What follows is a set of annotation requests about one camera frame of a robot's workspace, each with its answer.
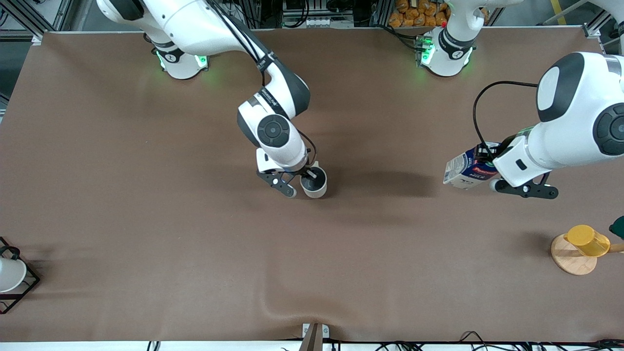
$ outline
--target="wooden base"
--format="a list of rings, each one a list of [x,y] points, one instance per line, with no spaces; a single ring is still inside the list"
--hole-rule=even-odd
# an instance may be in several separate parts
[[[550,244],[550,255],[557,266],[569,274],[585,275],[596,268],[598,259],[583,256],[574,245],[565,241],[564,234],[554,238]]]

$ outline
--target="black wire rack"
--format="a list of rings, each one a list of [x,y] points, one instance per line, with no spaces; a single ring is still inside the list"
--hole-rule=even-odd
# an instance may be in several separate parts
[[[10,246],[9,243],[0,237],[0,246]],[[8,259],[11,253],[6,252],[2,254],[2,257]],[[22,282],[14,289],[8,292],[0,292],[0,314],[6,314],[9,312],[18,302],[20,302],[26,294],[28,294],[41,280],[39,276],[30,268],[28,263],[26,264],[26,276]]]

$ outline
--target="white cup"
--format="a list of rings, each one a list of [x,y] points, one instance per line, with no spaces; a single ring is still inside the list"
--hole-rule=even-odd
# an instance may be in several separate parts
[[[0,247],[0,255],[4,251],[11,251],[10,259],[0,257],[0,292],[15,289],[26,277],[26,264],[19,259],[19,249],[13,246]]]

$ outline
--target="mug handle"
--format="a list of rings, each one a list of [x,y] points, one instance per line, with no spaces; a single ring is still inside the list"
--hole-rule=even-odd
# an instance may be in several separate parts
[[[15,246],[2,246],[0,247],[0,256],[2,256],[2,254],[4,253],[4,251],[10,251],[11,253],[13,253],[13,256],[11,257],[12,260],[17,260],[19,258],[19,249]]]

